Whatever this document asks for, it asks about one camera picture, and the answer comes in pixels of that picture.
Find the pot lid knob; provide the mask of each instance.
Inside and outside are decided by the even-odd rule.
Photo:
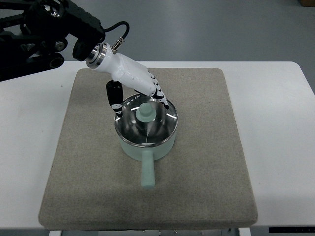
[[[139,109],[136,111],[136,117],[141,122],[153,121],[157,116],[157,112],[153,109],[150,103],[142,103]]]

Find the pot handle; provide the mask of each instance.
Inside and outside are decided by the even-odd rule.
[[[142,151],[141,186],[149,189],[154,188],[155,184],[153,152],[144,150]]]

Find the cable connector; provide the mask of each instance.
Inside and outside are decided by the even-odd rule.
[[[114,46],[111,47],[114,54],[116,54],[118,48],[123,44],[123,42],[124,39],[122,37],[119,37]]]

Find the saucepan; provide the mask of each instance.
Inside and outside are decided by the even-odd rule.
[[[123,117],[115,116],[115,129],[124,152],[141,161],[141,186],[154,188],[154,161],[172,149],[178,124],[174,105],[167,100],[165,109],[157,99],[142,94],[123,101]]]

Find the square mat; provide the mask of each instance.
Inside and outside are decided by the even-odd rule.
[[[109,74],[78,71],[39,222],[50,230],[206,230],[257,221],[224,74],[150,69],[178,112],[174,147],[141,188],[141,162],[122,150],[108,104]],[[135,91],[124,87],[124,98]]]

